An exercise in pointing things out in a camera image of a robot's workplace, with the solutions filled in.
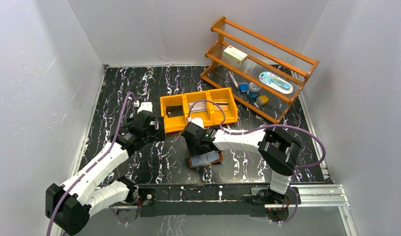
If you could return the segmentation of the brown leather card holder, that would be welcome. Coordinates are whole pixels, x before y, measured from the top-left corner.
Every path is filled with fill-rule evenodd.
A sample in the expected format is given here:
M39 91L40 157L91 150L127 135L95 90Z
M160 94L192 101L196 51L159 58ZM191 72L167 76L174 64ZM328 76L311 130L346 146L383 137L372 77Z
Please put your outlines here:
M223 155L220 151L210 151L205 154L192 156L188 161L191 168L202 167L223 161Z

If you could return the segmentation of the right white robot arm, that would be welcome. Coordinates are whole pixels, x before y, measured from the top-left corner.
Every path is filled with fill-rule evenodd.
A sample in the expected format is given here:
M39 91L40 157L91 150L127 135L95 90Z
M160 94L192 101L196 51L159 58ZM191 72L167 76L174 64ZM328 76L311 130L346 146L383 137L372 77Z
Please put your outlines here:
M296 170L302 145L282 128L249 131L223 131L203 128L190 122L181 135L191 155L211 151L241 150L258 153L272 169L270 192L285 195Z

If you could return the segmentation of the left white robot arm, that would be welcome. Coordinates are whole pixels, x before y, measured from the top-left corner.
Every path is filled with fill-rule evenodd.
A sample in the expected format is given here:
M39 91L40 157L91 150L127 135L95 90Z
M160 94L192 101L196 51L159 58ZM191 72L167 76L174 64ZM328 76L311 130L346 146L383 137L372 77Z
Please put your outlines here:
M104 187L101 184L145 145L164 140L164 118L153 112L142 110L119 123L112 139L91 162L61 185L53 183L47 188L45 215L50 225L56 224L73 236L101 210L119 202L133 205L140 201L138 184L127 177Z

